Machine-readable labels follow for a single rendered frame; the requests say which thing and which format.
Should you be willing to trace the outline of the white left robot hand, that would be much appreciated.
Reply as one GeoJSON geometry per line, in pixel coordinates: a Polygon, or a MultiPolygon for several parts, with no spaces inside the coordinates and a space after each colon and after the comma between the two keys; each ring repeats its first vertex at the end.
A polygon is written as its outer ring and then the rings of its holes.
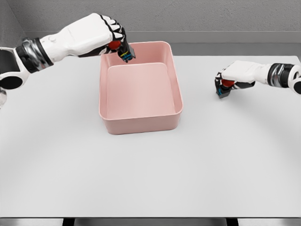
{"type": "Polygon", "coordinates": [[[59,32],[57,40],[67,55],[77,57],[117,52],[110,50],[108,44],[117,40],[127,42],[122,25],[115,19],[98,13],[92,13],[66,26],[59,32]]]}

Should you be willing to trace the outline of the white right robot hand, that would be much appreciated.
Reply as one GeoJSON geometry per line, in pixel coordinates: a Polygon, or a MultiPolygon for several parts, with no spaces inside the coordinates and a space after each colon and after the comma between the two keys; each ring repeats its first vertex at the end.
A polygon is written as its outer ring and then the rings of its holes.
{"type": "Polygon", "coordinates": [[[257,64],[254,62],[235,61],[226,68],[219,71],[215,79],[234,81],[235,84],[232,87],[232,90],[251,88],[255,85],[253,73],[256,65],[257,64]]]}

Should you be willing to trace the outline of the red-button industrial switch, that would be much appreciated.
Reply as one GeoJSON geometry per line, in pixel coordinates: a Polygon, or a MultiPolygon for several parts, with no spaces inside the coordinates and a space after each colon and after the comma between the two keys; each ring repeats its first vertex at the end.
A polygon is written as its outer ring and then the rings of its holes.
{"type": "Polygon", "coordinates": [[[230,91],[232,90],[232,87],[234,86],[235,82],[225,79],[215,79],[215,87],[216,87],[216,94],[218,97],[224,98],[227,97],[230,94],[230,91]]]}
{"type": "Polygon", "coordinates": [[[130,60],[136,58],[134,49],[126,41],[121,42],[119,40],[112,41],[108,44],[110,50],[116,50],[118,56],[125,62],[128,63],[130,60]]]}

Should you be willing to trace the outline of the pink plastic basket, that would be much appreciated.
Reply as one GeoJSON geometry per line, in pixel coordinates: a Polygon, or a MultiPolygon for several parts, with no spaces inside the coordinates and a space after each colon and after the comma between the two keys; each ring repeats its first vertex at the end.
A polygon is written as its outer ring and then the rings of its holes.
{"type": "Polygon", "coordinates": [[[101,56],[99,115],[110,134],[175,129],[183,110],[173,53],[164,41],[131,43],[136,57],[101,56]]]}

